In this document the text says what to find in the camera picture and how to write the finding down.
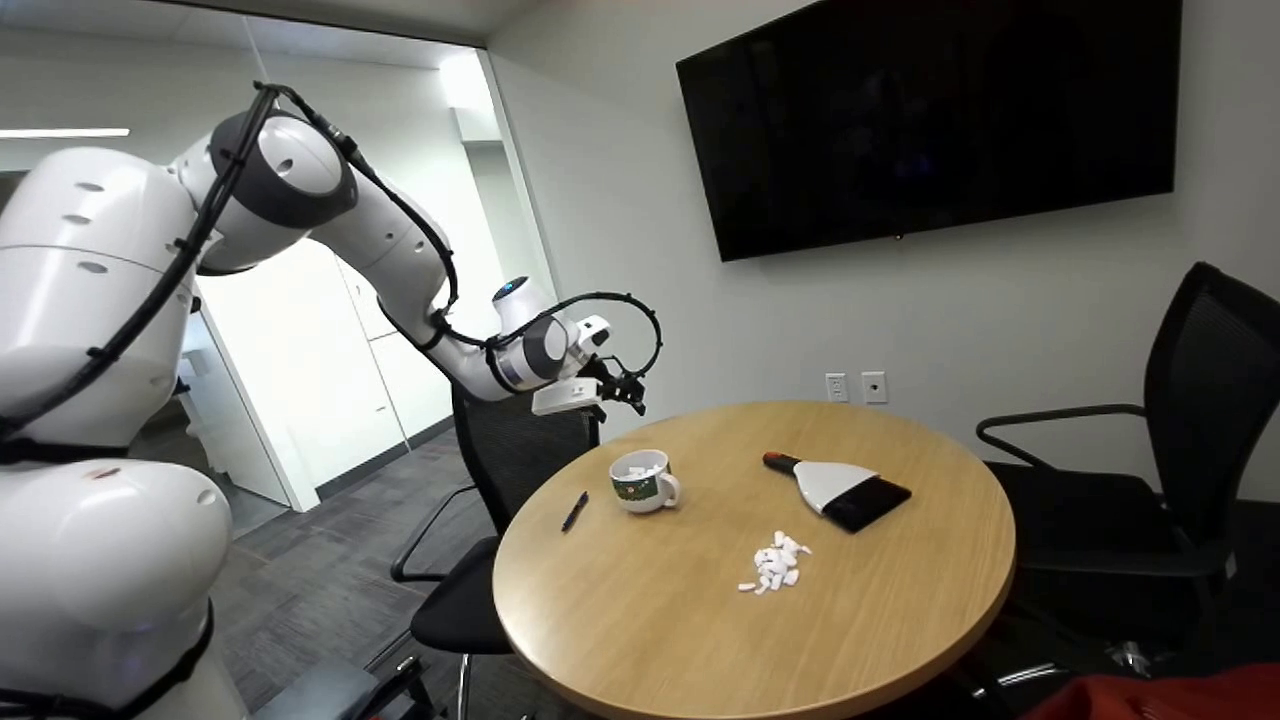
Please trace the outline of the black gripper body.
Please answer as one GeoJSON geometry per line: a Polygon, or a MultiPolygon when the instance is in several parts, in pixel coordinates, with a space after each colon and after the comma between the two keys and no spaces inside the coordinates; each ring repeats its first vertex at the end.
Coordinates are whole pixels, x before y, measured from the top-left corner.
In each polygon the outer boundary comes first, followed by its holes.
{"type": "Polygon", "coordinates": [[[628,404],[635,415],[649,410],[643,385],[618,354],[591,354],[583,375],[594,385],[599,399],[628,404]]]}

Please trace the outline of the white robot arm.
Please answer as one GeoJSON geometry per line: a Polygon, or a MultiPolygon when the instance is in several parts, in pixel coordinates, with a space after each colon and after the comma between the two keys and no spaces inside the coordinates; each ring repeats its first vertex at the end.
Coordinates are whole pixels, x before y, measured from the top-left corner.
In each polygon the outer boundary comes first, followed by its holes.
{"type": "Polygon", "coordinates": [[[506,280],[487,334],[456,329],[441,222],[289,83],[170,158],[54,147],[0,206],[5,720],[247,720],[216,647],[226,493],[134,440],[198,399],[198,282],[298,240],[342,259],[472,399],[541,415],[643,399],[588,291],[541,309],[506,280]]]}

